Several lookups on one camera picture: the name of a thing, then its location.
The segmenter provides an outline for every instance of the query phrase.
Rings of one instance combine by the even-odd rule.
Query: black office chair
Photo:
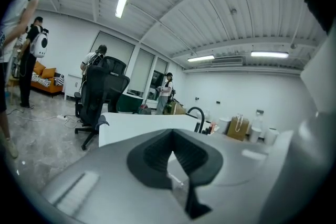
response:
[[[116,73],[118,75],[124,75],[126,69],[126,64],[124,62],[111,56],[105,56],[97,66],[106,68],[110,72]]]
[[[90,132],[82,144],[82,150],[86,150],[87,143],[99,133],[97,122],[107,97],[113,98],[113,103],[117,103],[118,100],[114,100],[119,99],[129,82],[128,77],[110,72],[106,68],[89,67],[87,81],[82,87],[83,95],[81,96],[79,92],[75,93],[76,115],[79,115],[83,126],[89,126],[88,128],[75,128],[75,134],[78,134],[78,131]]]
[[[111,57],[111,56],[105,56],[98,64],[98,67],[102,67],[104,69],[109,70],[110,72],[113,72],[118,75],[124,75],[125,69],[126,69],[126,64],[122,61],[120,61],[117,58]],[[82,104],[84,103],[84,100],[82,97],[85,96],[85,91],[86,91],[86,82],[81,87],[81,93],[75,92],[75,100],[76,100],[76,105],[75,105],[75,115],[76,117],[80,118],[79,111],[82,108]]]

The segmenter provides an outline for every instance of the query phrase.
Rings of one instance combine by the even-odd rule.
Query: power strip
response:
[[[63,115],[58,115],[57,118],[62,120],[62,121],[68,121],[69,120],[69,118],[67,116],[63,116]]]

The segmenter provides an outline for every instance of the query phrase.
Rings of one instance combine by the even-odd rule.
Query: black faucet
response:
[[[200,108],[194,106],[194,107],[192,107],[192,108],[190,108],[190,109],[188,110],[187,114],[189,114],[189,113],[190,113],[192,110],[194,110],[194,109],[200,111],[200,113],[201,113],[201,115],[202,115],[201,125],[200,125],[200,127],[199,127],[199,131],[198,131],[198,132],[201,134],[201,133],[202,133],[202,129],[203,129],[204,120],[205,120],[204,113],[203,113],[203,110],[202,110],[202,109],[200,109]]]

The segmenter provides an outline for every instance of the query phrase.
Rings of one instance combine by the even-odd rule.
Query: floor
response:
[[[88,149],[82,151],[81,145],[88,133],[75,134],[75,123],[68,122],[69,127],[66,127],[65,121],[58,118],[40,122],[28,120],[49,119],[60,114],[74,115],[75,102],[71,98],[68,97],[65,101],[63,95],[52,98],[32,90],[30,105],[34,105],[34,109],[22,109],[19,106],[19,88],[16,87],[13,105],[9,105],[9,97],[6,101],[7,113],[10,113],[10,133],[19,151],[19,157],[14,160],[14,167],[23,182],[35,190],[43,190],[44,186],[66,167],[98,148],[96,136],[88,144]],[[183,185],[174,182],[173,185],[173,195],[184,207],[188,182],[184,182]]]

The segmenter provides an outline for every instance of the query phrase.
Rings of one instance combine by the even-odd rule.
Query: white backpack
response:
[[[34,38],[30,44],[30,53],[36,58],[43,58],[47,52],[48,45],[48,31],[43,29],[41,32],[40,26],[37,26],[39,34]]]

